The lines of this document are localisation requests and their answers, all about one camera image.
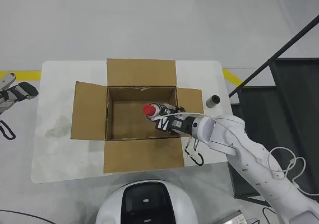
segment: yellow floor line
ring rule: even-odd
[[[11,71],[16,75],[16,81],[35,81],[41,79],[41,71]],[[0,71],[0,79],[8,71]]]
[[[235,85],[236,87],[239,86],[243,81],[232,74],[232,72],[229,72],[227,69],[223,68],[223,74],[224,78],[228,80],[231,84]]]
[[[41,71],[11,71],[15,73],[17,81],[36,81],[41,79]],[[6,75],[8,71],[0,71],[0,79]],[[235,86],[239,86],[243,81],[229,72],[227,69],[223,69],[224,78]]]

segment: metal cylinder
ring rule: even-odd
[[[220,102],[220,97],[217,95],[212,95],[207,101],[206,101],[206,106],[208,108],[213,108]]]

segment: black metal staircase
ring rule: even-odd
[[[319,193],[319,58],[278,58],[296,41],[319,23],[319,15],[284,45],[277,53],[229,94],[238,94],[239,104],[232,105],[233,114],[246,122],[251,140],[268,150],[282,146],[307,161],[304,174],[297,179],[309,193]],[[266,67],[270,67],[275,86],[245,87]],[[286,151],[273,153],[282,167],[287,167],[292,155]],[[302,169],[302,163],[289,172],[292,179]],[[251,199],[256,192],[231,166],[234,197],[267,205]]]

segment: white cable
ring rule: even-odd
[[[293,155],[293,162],[292,161],[290,161],[290,163],[289,163],[289,166],[288,166],[288,168],[286,169],[286,170],[272,170],[272,169],[270,169],[271,167],[270,167],[270,163],[269,163],[269,158],[270,158],[270,155],[272,154],[272,152],[274,151],[274,150],[277,150],[277,149],[284,149],[284,150],[287,150],[287,151],[289,151],[292,155]],[[294,166],[296,165],[296,160],[297,160],[297,158],[296,158],[296,156],[295,156],[295,154],[294,154],[294,152],[293,151],[291,151],[290,149],[288,149],[288,148],[285,148],[285,147],[282,147],[282,146],[279,146],[279,147],[275,147],[275,148],[273,148],[272,150],[270,150],[270,152],[269,152],[269,154],[267,155],[267,165],[269,166],[269,168],[267,168],[267,167],[265,167],[266,169],[268,169],[268,170],[270,170],[270,171],[272,171],[272,172],[286,172],[286,174],[285,174],[285,176],[287,175],[287,173],[288,173],[288,171],[289,170],[292,170],[293,168],[294,168]]]
[[[306,160],[305,160],[305,158],[303,158],[303,157],[300,156],[300,157],[297,157],[296,159],[298,160],[298,159],[300,159],[300,158],[303,160],[304,165],[303,165],[303,168],[302,168],[301,172],[300,172],[296,177],[294,177],[293,180],[292,180],[293,184],[296,185],[296,186],[299,186],[299,185],[295,182],[295,180],[296,180],[297,178],[299,178],[299,177],[304,173],[305,168],[306,168]],[[309,195],[309,196],[319,196],[319,193],[318,193],[318,194],[310,194],[310,193],[307,193],[307,192],[305,192],[304,190],[302,190],[300,187],[298,187],[298,189],[299,189],[300,192],[303,193],[303,194],[306,194],[306,195]]]
[[[208,115],[205,115],[205,114],[180,112],[180,113],[165,114],[165,115],[161,115],[161,116],[156,116],[156,117],[152,118],[152,120],[154,121],[154,120],[161,119],[161,118],[163,118],[163,117],[165,117],[165,116],[172,116],[172,115],[179,115],[179,114],[201,115],[201,116],[206,116],[206,117],[208,117],[208,118],[214,120],[215,123],[220,124],[223,128],[225,128],[228,132],[230,132],[230,133],[238,140],[239,144],[240,144],[245,150],[247,150],[247,149],[243,146],[243,144],[240,142],[240,140],[238,139],[238,137],[237,137],[231,130],[229,130],[227,127],[225,127],[224,125],[222,125],[219,121],[216,120],[216,118],[213,118],[213,117],[208,116]],[[279,148],[289,151],[289,152],[293,155],[293,157],[294,157],[294,158],[290,161],[290,163],[289,163],[289,165],[288,165],[288,168],[286,168],[286,170],[272,170],[272,169],[270,169],[270,164],[269,164],[270,155],[271,155],[271,153],[272,153],[274,150],[279,149]],[[300,159],[300,158],[304,161],[304,166],[303,166],[302,171],[301,171],[296,177],[293,178],[292,182],[293,182],[294,185],[296,185],[296,186],[298,187],[298,190],[300,190],[300,192],[302,192],[303,194],[310,195],[310,196],[319,196],[319,193],[318,193],[318,194],[310,194],[310,193],[307,193],[307,192],[303,191],[303,190],[299,187],[299,185],[295,182],[295,180],[296,180],[297,178],[299,178],[299,177],[304,173],[305,168],[306,168],[306,160],[305,160],[305,158],[303,158],[303,157],[301,157],[301,156],[300,156],[300,157],[296,157],[296,155],[294,154],[294,152],[291,151],[290,149],[285,148],[285,147],[281,147],[281,146],[273,148],[272,150],[270,150],[270,152],[269,152],[269,154],[268,154],[268,156],[267,156],[267,164],[268,164],[269,168],[266,167],[266,166],[264,166],[264,165],[262,165],[262,166],[263,166],[264,168],[266,168],[267,170],[271,171],[271,172],[284,172],[285,175],[284,175],[283,178],[281,178],[281,179],[284,179],[284,178],[287,176],[288,172],[295,167],[295,165],[296,165],[296,163],[297,163],[297,160]]]

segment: box flap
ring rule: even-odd
[[[104,140],[107,87],[76,82],[71,139]]]
[[[176,86],[174,60],[108,59],[108,86]]]
[[[186,112],[204,113],[202,91],[192,88],[177,88],[178,106]]]
[[[105,142],[105,173],[179,167],[184,167],[180,138]]]

